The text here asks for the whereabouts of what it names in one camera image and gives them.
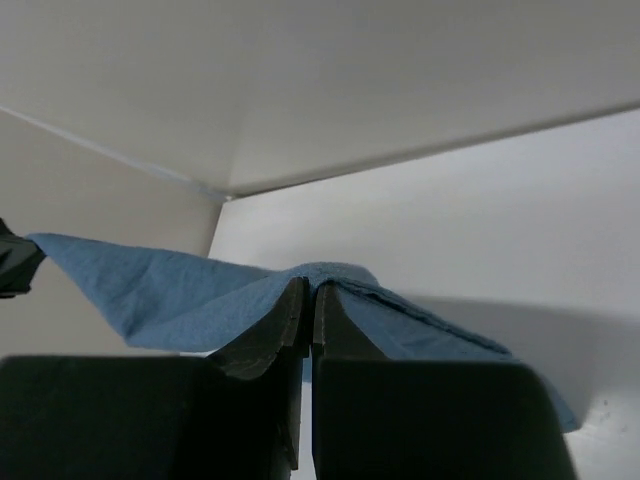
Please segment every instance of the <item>blue towel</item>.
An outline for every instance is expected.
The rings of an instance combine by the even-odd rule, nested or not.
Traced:
[[[218,349],[266,315],[291,278],[307,277],[312,293],[336,282],[348,316],[389,358],[518,362],[502,345],[411,304],[355,265],[309,263],[270,271],[65,235],[29,238],[133,347]],[[578,428],[567,404],[546,384],[564,431]]]

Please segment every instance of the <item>white surface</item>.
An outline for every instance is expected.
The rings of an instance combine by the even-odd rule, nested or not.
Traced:
[[[638,138],[635,111],[234,201],[211,256],[365,265],[547,374],[584,418],[581,478],[635,480]]]
[[[213,186],[640,101],[636,0],[4,0],[0,106]]]
[[[0,217],[18,234],[56,232],[204,255],[219,207],[0,112]],[[33,291],[0,301],[0,357],[150,353],[128,348],[46,260]]]

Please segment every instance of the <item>folded fabric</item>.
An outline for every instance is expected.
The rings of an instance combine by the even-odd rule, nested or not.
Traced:
[[[382,288],[368,270],[355,265],[310,263],[270,271],[65,235],[29,239],[134,347],[220,348],[269,312],[291,278],[307,277],[312,295],[323,283],[335,282],[348,316],[391,359],[519,362],[502,345]],[[564,431],[575,430],[571,410],[546,384]]]

